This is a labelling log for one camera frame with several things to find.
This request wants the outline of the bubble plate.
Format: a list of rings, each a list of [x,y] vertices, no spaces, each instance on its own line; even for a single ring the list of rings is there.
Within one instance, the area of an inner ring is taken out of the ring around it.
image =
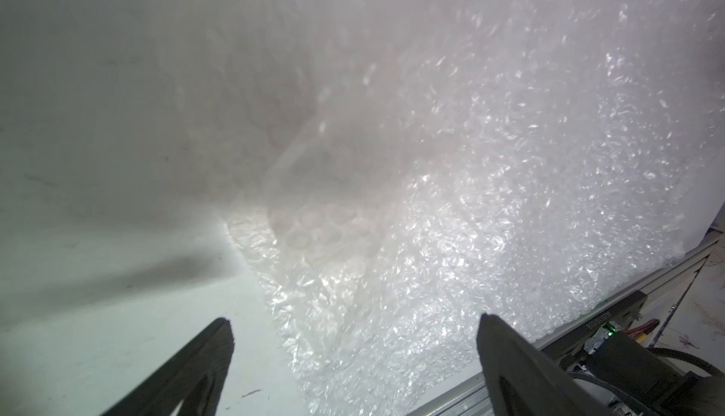
[[[244,0],[230,218],[311,415],[398,415],[685,251],[724,0]]]

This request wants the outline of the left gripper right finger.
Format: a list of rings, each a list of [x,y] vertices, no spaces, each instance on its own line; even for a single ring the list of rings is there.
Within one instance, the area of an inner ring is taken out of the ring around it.
[[[496,415],[609,413],[497,315],[481,316],[477,350]]]

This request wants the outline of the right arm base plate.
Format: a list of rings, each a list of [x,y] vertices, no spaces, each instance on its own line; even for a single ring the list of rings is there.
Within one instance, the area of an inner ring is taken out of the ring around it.
[[[602,327],[621,331],[632,326],[647,300],[645,293],[634,291],[618,302],[583,318],[570,331],[543,347],[542,352],[554,361],[574,357]]]

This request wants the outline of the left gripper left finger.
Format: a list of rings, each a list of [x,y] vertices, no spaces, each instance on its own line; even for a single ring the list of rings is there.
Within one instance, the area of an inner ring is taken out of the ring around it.
[[[231,323],[218,318],[105,414],[214,416],[233,352]]]

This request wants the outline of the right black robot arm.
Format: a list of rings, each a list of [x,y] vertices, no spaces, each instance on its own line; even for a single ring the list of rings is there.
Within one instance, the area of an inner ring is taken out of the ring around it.
[[[617,332],[585,367],[648,415],[722,415],[724,374],[693,355],[646,348]]]

